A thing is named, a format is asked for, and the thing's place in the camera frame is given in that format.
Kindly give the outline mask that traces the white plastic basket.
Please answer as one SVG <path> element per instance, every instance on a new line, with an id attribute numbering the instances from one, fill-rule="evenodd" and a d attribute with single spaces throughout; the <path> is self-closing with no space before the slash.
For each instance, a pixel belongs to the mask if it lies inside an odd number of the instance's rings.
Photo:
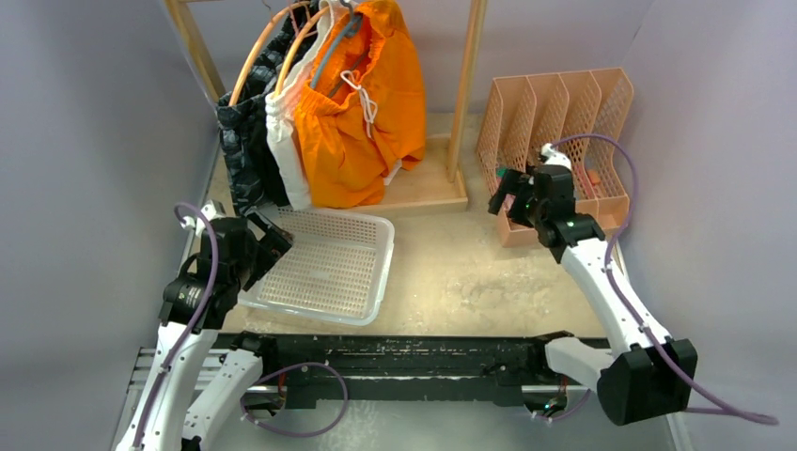
<path id="1" fill-rule="evenodd" d="M 348 210 L 280 208 L 275 222 L 292 248 L 239 303 L 297 317 L 362 327 L 377 316 L 394 254 L 395 227 Z"/>

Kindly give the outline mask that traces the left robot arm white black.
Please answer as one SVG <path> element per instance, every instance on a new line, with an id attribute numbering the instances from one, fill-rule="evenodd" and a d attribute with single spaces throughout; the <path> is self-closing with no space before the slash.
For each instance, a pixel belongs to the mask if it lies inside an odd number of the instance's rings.
<path id="1" fill-rule="evenodd" d="M 274 342 L 242 333 L 209 384 L 196 389 L 240 292 L 288 253 L 292 236 L 258 213 L 228 217 L 212 202 L 179 203 L 174 212 L 200 249 L 164 288 L 155 355 L 118 450 L 208 450 L 245 390 L 280 371 Z"/>

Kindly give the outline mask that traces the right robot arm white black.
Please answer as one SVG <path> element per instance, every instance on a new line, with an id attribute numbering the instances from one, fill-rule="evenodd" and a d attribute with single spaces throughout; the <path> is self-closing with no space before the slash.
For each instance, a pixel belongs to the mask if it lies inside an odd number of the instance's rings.
<path id="1" fill-rule="evenodd" d="M 571 171 L 544 164 L 530 173 L 508 169 L 488 211 L 534 229 L 539 243 L 586 296 L 610 349 L 594 349 L 572 336 L 555 338 L 530 353 L 527 368 L 537 381 L 566 376 L 595 394 L 617 426 L 686 410 L 697 352 L 688 339 L 674 339 L 630 283 L 617 274 L 612 249 L 598 221 L 576 209 Z"/>

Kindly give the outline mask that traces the orange shorts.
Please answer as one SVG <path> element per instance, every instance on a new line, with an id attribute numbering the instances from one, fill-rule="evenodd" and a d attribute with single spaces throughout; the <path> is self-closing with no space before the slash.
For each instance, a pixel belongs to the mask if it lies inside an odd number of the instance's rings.
<path id="1" fill-rule="evenodd" d="M 426 156 L 426 94 L 399 4 L 346 11 L 320 49 L 294 112 L 312 204 L 378 204 L 396 168 Z"/>

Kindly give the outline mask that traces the pink plastic file organizer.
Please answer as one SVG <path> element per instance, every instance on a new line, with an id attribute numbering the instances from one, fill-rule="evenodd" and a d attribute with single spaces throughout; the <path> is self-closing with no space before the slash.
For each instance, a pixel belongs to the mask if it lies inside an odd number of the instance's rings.
<path id="1" fill-rule="evenodd" d="M 611 235 L 630 209 L 614 165 L 617 140 L 633 103 L 633 84 L 621 68 L 497 77 L 487 101 L 476 156 L 494 194 L 505 168 L 541 162 L 540 148 L 561 138 L 572 162 L 576 209 Z"/>

